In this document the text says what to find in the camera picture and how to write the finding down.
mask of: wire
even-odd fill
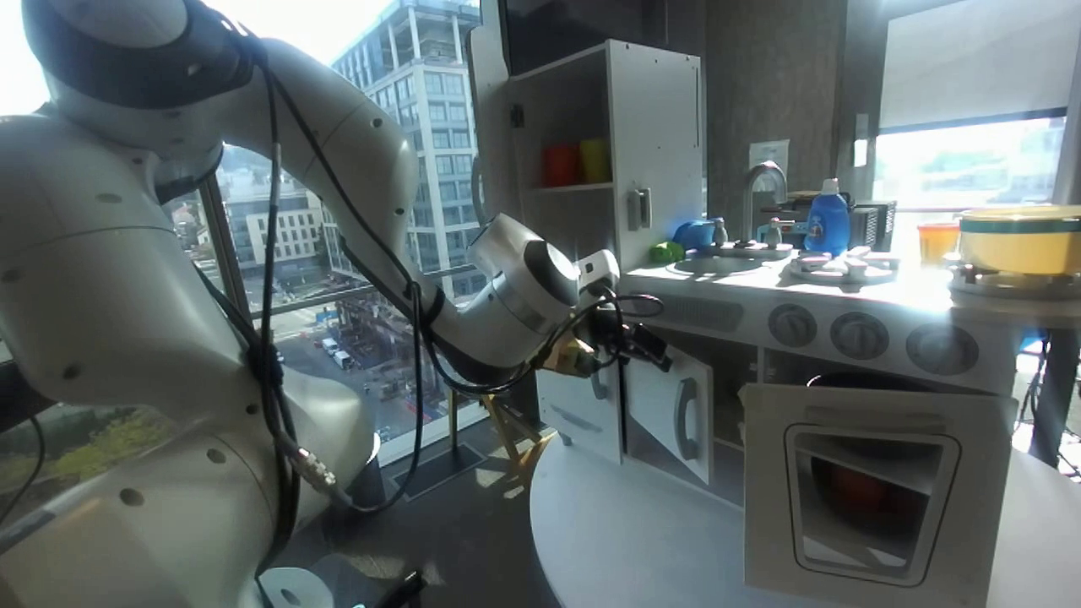
[[[41,467],[45,467],[45,430],[38,421],[38,416],[27,419],[35,434],[38,434],[38,456],[35,456],[35,469],[31,476],[25,479],[25,486],[5,499],[2,512],[0,512],[0,528],[5,523],[5,517],[25,504],[25,497],[31,494],[35,479],[41,476]]]

